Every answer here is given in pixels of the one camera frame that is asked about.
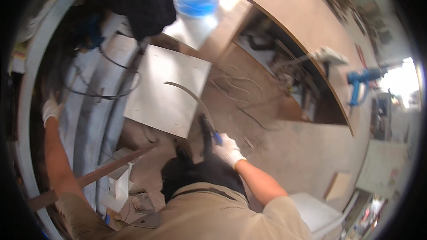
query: worker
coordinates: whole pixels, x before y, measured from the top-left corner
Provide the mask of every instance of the worker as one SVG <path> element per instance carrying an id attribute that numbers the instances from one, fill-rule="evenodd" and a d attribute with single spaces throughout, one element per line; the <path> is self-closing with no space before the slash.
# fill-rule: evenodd
<path id="1" fill-rule="evenodd" d="M 46 170 L 74 239 L 312 239 L 288 193 L 250 164 L 226 134 L 220 135 L 222 145 L 215 145 L 203 164 L 193 164 L 177 148 L 178 157 L 162 170 L 166 206 L 159 211 L 159 227 L 129 224 L 113 230 L 88 204 L 73 175 L 58 133 L 60 112 L 51 96 L 43 106 Z M 177 170 L 181 173 L 170 175 Z M 249 208 L 240 176 L 264 205 L 262 213 Z"/>

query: blue handle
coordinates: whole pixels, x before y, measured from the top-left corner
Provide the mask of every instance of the blue handle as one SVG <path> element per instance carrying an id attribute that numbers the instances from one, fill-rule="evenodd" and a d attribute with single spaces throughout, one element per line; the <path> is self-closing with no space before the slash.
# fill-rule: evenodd
<path id="1" fill-rule="evenodd" d="M 216 145 L 222 146 L 222 138 L 218 132 L 213 133 L 213 139 L 215 140 Z"/>

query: white work glove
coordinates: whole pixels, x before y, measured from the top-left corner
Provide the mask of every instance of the white work glove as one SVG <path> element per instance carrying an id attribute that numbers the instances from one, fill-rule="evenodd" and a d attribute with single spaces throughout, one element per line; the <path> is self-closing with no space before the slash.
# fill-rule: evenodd
<path id="1" fill-rule="evenodd" d="M 58 105 L 53 94 L 50 94 L 49 99 L 44 103 L 42 109 L 44 127 L 46 127 L 46 121 L 49 117 L 55 117 L 56 120 L 59 120 L 59 116 L 61 115 L 61 110 L 63 106 L 63 104 Z"/>
<path id="2" fill-rule="evenodd" d="M 247 160 L 240 153 L 240 148 L 237 146 L 236 141 L 229 138 L 226 133 L 220 134 L 222 139 L 222 146 L 215 145 L 213 152 L 217 154 L 223 161 L 233 167 L 239 160 Z"/>

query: wooden workbench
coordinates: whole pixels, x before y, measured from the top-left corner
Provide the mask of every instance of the wooden workbench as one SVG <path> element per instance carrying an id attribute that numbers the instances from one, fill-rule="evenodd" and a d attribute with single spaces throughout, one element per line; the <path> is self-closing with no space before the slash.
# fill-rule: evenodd
<path id="1" fill-rule="evenodd" d="M 347 72 L 363 68 L 356 46 L 322 0 L 248 0 L 284 30 L 306 54 L 328 46 L 349 59 L 348 66 L 331 67 L 326 79 L 323 65 L 311 59 L 339 104 L 352 135 L 357 131 L 358 108 L 350 112 L 351 87 Z"/>

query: beige shirt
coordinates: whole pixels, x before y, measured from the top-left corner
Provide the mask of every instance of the beige shirt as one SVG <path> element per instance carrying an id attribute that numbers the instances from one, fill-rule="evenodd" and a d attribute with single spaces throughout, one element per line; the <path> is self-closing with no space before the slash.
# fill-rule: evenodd
<path id="1" fill-rule="evenodd" d="M 295 203 L 287 196 L 271 200 L 262 213 L 256 213 L 248 208 L 242 194 L 219 185 L 190 184 L 175 195 L 198 188 L 215 188 L 228 196 L 209 191 L 178 195 L 160 210 L 157 229 L 128 225 L 115 232 L 78 196 L 64 193 L 59 203 L 73 237 L 79 240 L 312 239 Z"/>

